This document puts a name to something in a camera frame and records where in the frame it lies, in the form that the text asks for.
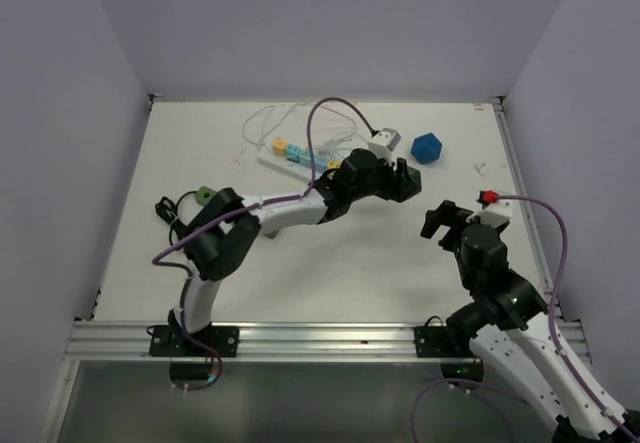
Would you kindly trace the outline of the blue plug adapter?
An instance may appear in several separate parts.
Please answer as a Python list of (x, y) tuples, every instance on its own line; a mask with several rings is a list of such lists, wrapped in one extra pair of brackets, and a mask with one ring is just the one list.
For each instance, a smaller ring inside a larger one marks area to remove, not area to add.
[(442, 152), (442, 142), (434, 133), (416, 137), (411, 145), (410, 154), (420, 164), (437, 161)]

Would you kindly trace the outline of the yellow plug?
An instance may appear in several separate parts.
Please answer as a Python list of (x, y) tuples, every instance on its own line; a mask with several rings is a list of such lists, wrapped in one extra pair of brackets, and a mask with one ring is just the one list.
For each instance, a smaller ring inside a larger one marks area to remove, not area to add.
[(327, 170), (336, 170), (341, 166), (341, 161), (339, 160), (329, 160), (326, 166)]

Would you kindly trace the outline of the white power strip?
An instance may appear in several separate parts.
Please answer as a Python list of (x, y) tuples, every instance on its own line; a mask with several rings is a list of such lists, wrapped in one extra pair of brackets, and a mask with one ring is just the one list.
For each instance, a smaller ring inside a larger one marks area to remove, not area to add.
[(285, 157), (274, 155), (268, 149), (262, 147), (257, 153), (257, 161), (268, 168), (281, 174), (295, 178), (299, 181), (309, 182), (311, 180), (311, 170), (290, 161)]

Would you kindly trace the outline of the dark green plug adapter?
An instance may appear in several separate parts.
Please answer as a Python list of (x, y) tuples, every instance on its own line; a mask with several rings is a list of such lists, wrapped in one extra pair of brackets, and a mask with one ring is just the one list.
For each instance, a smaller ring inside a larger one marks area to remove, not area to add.
[(409, 190), (408, 190), (409, 198), (413, 198), (414, 196), (418, 195), (422, 190), (421, 173), (418, 169), (408, 166), (407, 174), (410, 180)]

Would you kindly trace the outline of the green power strip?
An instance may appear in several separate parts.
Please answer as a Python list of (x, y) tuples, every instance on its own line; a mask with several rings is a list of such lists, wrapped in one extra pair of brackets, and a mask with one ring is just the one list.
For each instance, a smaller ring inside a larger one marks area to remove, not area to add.
[(206, 206), (209, 201), (216, 195), (216, 191), (207, 187), (201, 186), (194, 194), (196, 203), (202, 207)]

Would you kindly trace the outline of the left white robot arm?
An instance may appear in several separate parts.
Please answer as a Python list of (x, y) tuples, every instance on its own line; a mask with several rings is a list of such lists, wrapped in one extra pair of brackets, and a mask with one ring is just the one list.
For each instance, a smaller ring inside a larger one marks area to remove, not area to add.
[(375, 196), (403, 203), (422, 189), (418, 169), (399, 158), (388, 161), (366, 149), (356, 149), (335, 169), (326, 170), (300, 193), (267, 198), (242, 197), (231, 188), (214, 193), (203, 209), (185, 224), (169, 219), (190, 264), (178, 304), (168, 323), (172, 342), (185, 355), (201, 353), (208, 342), (211, 310), (221, 282), (239, 269), (255, 240), (295, 226), (318, 225), (344, 216), (351, 205)]

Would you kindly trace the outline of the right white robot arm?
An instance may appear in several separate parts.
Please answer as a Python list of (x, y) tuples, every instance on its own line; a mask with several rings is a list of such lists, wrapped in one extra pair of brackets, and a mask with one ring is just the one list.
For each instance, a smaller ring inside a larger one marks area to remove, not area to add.
[(636, 442), (639, 414), (623, 407), (594, 378), (557, 326), (539, 290), (510, 266), (501, 238), (512, 216), (494, 191), (471, 211), (445, 200), (427, 211), (421, 230), (453, 254), (471, 303), (447, 318), (451, 352), (481, 359), (536, 412), (555, 442)]

